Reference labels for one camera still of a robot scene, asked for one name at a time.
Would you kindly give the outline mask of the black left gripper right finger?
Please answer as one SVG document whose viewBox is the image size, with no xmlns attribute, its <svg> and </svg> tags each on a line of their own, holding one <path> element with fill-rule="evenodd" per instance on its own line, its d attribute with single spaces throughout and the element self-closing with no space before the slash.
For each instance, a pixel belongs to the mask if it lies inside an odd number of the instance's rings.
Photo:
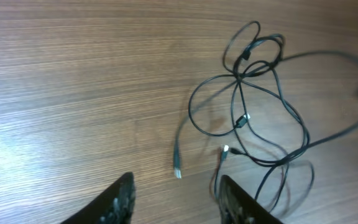
<svg viewBox="0 0 358 224">
<path fill-rule="evenodd" d="M 283 224 L 228 175 L 221 177 L 218 205 L 222 224 Z"/>
</svg>

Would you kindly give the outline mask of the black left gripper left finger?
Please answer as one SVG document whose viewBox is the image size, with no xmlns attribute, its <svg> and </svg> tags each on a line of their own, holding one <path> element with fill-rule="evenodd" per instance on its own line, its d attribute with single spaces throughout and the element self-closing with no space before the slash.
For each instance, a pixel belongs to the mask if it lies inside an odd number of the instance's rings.
<svg viewBox="0 0 358 224">
<path fill-rule="evenodd" d="M 134 175 L 132 172 L 126 172 L 62 224 L 130 224 L 134 207 Z"/>
</svg>

